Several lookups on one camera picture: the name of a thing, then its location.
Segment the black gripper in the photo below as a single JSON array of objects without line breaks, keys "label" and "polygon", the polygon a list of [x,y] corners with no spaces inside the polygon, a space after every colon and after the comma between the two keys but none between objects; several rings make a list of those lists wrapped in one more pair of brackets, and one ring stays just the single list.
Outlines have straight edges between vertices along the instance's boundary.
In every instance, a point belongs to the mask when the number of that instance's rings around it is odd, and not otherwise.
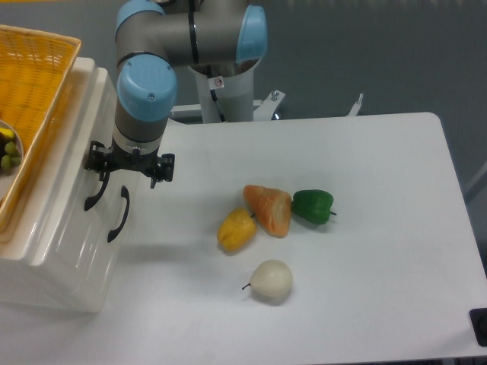
[{"label": "black gripper", "polygon": [[141,172],[151,180],[150,188],[153,189],[157,183],[170,183],[173,180],[175,155],[168,153],[158,156],[159,147],[159,138],[137,142],[114,133],[111,148],[99,141],[91,141],[84,168],[97,173],[100,181],[117,170]]}]

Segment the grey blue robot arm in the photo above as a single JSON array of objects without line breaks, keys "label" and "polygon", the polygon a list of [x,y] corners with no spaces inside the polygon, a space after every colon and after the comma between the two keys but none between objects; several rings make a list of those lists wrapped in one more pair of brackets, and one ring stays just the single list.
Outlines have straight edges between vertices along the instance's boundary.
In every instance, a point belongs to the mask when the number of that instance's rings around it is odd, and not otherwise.
[{"label": "grey blue robot arm", "polygon": [[175,68],[198,76],[205,122],[253,119],[253,70],[266,55],[266,13],[249,1],[130,1],[116,20],[117,104],[110,145],[92,141],[87,170],[171,181],[159,146],[177,98]]}]

